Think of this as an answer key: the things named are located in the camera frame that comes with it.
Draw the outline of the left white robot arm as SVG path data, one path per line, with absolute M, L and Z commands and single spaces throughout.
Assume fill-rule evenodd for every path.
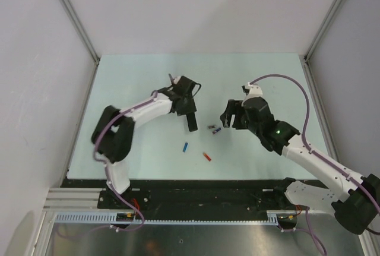
M 170 86 L 153 90 L 142 102 L 127 109 L 107 106 L 91 135 L 93 159 L 103 163 L 107 186 L 112 190 L 111 202 L 118 208 L 130 204 L 128 165 L 125 158 L 131 151 L 134 131 L 158 118 L 175 113 L 185 116 L 189 132 L 198 130 L 194 97 L 201 84 L 186 76 L 170 76 Z

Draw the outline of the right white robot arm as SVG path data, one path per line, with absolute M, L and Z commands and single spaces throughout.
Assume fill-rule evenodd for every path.
M 274 118 L 262 97 L 229 100 L 220 120 L 225 128 L 247 129 L 269 152 L 295 162 L 325 185 L 319 188 L 287 179 L 288 186 L 274 194 L 278 208 L 299 204 L 322 210 L 356 235 L 379 215 L 379 178 L 363 176 L 312 148 L 298 129 Z

